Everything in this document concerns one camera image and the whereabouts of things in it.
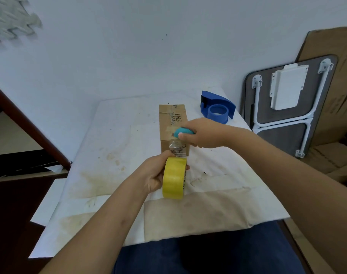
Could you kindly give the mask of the person's left hand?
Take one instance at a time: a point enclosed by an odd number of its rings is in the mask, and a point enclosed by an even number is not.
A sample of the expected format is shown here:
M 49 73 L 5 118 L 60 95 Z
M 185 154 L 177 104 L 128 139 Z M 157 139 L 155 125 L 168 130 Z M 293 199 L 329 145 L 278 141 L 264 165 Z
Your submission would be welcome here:
M 153 193 L 162 187 L 166 161 L 159 161 L 159 155 L 146 159 L 132 174 L 146 193 Z

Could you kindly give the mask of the teal box cutter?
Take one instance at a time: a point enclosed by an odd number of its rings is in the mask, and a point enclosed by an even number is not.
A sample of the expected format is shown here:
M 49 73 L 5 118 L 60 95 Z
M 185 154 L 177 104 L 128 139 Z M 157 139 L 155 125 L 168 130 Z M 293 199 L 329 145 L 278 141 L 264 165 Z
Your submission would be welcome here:
M 190 129 L 187 129 L 187 128 L 184 128 L 184 127 L 180 127 L 172 134 L 172 136 L 177 138 L 177 139 L 179 139 L 179 134 L 180 133 L 183 133 L 183 134 L 195 134 L 195 132 L 190 130 Z

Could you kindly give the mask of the blue tape dispenser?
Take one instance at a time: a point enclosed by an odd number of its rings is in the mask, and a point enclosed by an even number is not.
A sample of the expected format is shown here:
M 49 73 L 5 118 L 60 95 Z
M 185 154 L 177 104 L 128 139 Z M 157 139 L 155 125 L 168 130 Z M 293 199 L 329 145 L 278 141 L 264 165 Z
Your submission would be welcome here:
M 200 112 L 205 118 L 226 124 L 229 119 L 233 119 L 235 110 L 236 105 L 225 97 L 202 91 Z

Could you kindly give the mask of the person's right hand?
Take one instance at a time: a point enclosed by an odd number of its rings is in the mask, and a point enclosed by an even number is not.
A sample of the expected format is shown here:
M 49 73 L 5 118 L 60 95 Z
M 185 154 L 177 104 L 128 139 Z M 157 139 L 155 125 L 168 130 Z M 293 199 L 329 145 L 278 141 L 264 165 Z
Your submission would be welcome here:
M 207 118 L 190 120 L 183 127 L 194 131 L 198 137 L 198 143 L 191 145 L 204 148 L 226 147 L 232 131 L 231 126 Z

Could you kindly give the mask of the dark brown wooden frame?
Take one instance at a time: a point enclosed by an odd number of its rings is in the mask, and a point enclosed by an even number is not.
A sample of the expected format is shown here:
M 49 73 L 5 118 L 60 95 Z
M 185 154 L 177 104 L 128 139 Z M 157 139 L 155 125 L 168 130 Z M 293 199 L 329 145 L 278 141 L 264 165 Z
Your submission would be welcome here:
M 44 228 L 30 222 L 55 178 L 0 182 L 0 274 L 38 274 L 51 258 L 30 259 Z

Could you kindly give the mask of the flattened brown cardboard box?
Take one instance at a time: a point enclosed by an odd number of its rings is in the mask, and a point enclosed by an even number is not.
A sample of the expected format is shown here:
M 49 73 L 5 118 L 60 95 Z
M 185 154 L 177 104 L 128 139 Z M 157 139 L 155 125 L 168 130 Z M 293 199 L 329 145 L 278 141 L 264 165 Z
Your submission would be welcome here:
M 300 161 L 347 187 L 347 146 L 345 144 L 336 142 L 311 147 Z

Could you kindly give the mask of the person's right forearm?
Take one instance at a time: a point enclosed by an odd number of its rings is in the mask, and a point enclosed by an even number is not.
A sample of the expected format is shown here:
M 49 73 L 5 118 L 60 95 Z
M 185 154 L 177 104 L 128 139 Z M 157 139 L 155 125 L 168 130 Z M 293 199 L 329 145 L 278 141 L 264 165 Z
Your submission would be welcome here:
M 335 273 L 347 274 L 347 187 L 247 129 L 224 125 L 223 136 Z

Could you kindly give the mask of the stained white table cover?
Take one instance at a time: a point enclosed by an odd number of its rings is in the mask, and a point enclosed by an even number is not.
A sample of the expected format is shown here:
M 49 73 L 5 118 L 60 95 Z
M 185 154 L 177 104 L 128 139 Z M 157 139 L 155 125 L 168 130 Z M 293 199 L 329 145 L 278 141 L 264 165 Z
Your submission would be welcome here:
M 201 89 L 102 101 L 50 221 L 29 258 L 53 257 L 142 162 L 161 153 L 159 105 L 200 113 Z M 249 165 L 227 147 L 190 147 L 184 197 L 148 195 L 124 245 L 251 228 L 289 218 Z

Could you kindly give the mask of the person's left forearm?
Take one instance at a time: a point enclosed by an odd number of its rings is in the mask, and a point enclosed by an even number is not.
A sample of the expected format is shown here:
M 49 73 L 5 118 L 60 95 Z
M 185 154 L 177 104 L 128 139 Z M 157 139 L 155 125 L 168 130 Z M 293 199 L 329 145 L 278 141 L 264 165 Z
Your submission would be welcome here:
M 111 274 L 150 192 L 149 180 L 131 174 L 39 274 Z

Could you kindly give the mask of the leaning brown cardboard sheet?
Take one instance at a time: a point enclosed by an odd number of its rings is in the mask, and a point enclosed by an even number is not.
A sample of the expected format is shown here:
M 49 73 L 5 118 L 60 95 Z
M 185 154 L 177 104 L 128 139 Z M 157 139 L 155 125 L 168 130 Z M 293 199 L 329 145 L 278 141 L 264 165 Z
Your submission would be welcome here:
M 297 60 L 336 55 L 333 78 L 311 146 L 339 141 L 347 133 L 347 27 L 308 32 Z

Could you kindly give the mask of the grey foam puzzle mat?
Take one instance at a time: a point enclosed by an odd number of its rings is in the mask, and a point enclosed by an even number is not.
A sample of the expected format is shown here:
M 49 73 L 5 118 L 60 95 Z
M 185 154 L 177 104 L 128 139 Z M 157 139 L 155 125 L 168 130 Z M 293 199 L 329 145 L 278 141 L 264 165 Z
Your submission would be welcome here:
M 23 3 L 28 3 L 28 0 L 0 0 L 0 36 L 7 40 L 12 40 L 17 37 L 13 32 L 19 30 L 25 35 L 34 34 L 31 26 L 41 28 L 42 22 L 37 14 L 29 14 Z

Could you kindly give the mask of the folded grey table white legs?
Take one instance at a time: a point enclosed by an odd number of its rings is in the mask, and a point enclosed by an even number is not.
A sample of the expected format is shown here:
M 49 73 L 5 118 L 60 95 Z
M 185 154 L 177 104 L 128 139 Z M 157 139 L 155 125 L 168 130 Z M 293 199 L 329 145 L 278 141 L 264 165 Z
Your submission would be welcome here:
M 298 159 L 309 149 L 338 63 L 334 54 L 249 73 L 241 115 L 250 129 Z

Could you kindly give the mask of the yellow packing tape roll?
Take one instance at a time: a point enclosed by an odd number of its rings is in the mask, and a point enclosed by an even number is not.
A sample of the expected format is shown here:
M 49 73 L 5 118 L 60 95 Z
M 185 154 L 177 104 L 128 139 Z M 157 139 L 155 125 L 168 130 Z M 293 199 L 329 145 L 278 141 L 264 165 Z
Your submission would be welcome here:
M 183 198 L 186 166 L 186 157 L 169 157 L 167 159 L 162 180 L 162 195 L 164 198 Z

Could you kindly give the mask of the person's blue jeans legs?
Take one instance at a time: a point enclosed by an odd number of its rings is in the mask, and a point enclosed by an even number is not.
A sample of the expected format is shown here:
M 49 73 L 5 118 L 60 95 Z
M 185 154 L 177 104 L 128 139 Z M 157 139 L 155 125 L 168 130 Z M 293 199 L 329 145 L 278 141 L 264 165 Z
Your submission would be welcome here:
M 305 274 L 276 221 L 123 247 L 112 274 Z

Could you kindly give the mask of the white paper sheet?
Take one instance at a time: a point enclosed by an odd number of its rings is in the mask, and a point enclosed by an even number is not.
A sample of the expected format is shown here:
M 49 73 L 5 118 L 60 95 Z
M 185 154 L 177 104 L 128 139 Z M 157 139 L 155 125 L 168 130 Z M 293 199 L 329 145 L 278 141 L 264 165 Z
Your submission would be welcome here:
M 66 178 L 55 179 L 44 196 L 30 222 L 46 227 L 60 201 Z

